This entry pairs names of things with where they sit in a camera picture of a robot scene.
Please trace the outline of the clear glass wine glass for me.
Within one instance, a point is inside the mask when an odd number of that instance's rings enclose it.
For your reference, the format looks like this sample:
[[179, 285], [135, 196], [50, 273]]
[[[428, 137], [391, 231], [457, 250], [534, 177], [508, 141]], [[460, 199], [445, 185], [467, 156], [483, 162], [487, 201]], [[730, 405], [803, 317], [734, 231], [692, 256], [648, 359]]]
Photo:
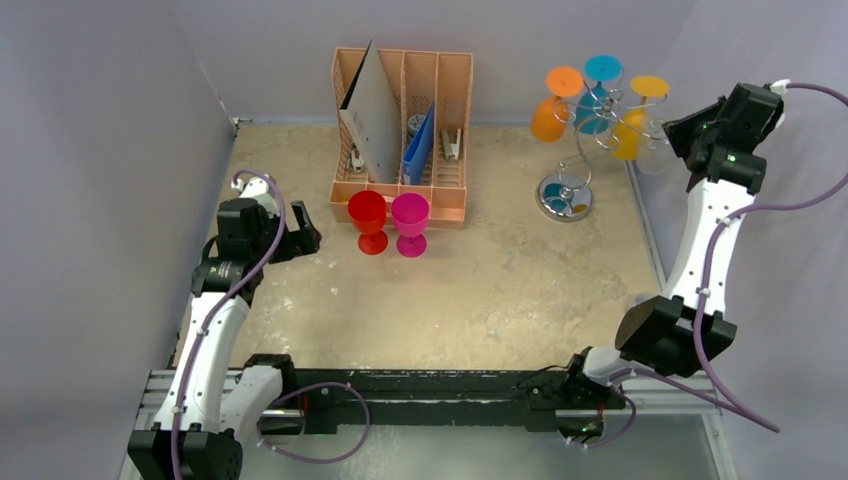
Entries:
[[659, 175], [668, 170], [675, 160], [670, 142], [663, 130], [663, 117], [647, 117], [642, 121], [638, 137], [639, 151], [636, 167], [646, 175]]

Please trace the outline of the red wine glass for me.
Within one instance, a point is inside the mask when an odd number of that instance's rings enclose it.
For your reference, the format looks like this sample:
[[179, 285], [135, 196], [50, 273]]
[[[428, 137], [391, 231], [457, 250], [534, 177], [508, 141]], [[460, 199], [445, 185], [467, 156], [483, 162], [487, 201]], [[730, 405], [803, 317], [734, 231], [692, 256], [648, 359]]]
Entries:
[[358, 248], [367, 255], [379, 255], [388, 246], [388, 236], [383, 230], [387, 202], [378, 192], [365, 190], [354, 194], [347, 212], [354, 228], [359, 232]]

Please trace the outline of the yellow wine glass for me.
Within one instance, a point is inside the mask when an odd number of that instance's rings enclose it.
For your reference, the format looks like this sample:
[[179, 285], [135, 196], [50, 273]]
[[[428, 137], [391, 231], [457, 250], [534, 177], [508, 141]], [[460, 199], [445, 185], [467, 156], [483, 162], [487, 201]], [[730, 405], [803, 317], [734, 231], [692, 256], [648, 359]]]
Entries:
[[612, 155], [625, 161], [636, 160], [642, 145], [659, 140], [659, 135], [649, 129], [650, 110], [667, 99], [670, 85], [658, 76], [639, 75], [630, 80], [630, 89], [639, 97], [639, 103], [615, 114], [612, 137]]

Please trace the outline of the pink wine glass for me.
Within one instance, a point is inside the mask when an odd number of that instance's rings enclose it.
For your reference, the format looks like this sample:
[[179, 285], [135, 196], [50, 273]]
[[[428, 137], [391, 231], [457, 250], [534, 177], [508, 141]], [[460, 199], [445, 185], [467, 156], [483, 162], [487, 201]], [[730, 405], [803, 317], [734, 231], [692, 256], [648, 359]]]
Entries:
[[390, 214], [398, 233], [398, 252], [406, 258], [421, 256], [427, 249], [423, 233], [429, 223], [429, 202], [418, 193], [403, 193], [392, 201]]

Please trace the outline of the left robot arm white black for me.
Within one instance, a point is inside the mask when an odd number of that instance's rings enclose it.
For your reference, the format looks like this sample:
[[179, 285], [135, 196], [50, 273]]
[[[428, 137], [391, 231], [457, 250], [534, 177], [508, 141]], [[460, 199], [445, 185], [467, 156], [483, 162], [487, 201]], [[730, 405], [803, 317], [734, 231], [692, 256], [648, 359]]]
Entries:
[[304, 203], [291, 207], [296, 231], [255, 199], [220, 204], [218, 233], [192, 274], [190, 330], [171, 387], [151, 426], [130, 436], [127, 453], [141, 478], [239, 478], [262, 411], [297, 399], [287, 354], [252, 355], [236, 386], [225, 390], [235, 341], [263, 279], [263, 256], [280, 263], [320, 248], [322, 236]]

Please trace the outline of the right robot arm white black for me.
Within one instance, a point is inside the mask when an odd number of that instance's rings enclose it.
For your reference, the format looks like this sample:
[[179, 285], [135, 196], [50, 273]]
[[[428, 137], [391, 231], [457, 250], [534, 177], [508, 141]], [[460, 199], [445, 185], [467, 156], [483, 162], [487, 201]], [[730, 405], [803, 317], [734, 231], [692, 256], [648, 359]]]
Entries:
[[767, 170], [756, 147], [785, 118], [788, 80], [739, 83], [727, 96], [678, 120], [663, 122], [674, 154], [690, 173], [687, 218], [671, 273], [661, 292], [625, 314], [611, 347], [589, 347], [581, 369], [564, 376], [561, 392], [576, 407], [596, 399], [601, 384], [638, 367], [689, 377], [734, 341], [726, 318], [726, 277], [742, 220]]

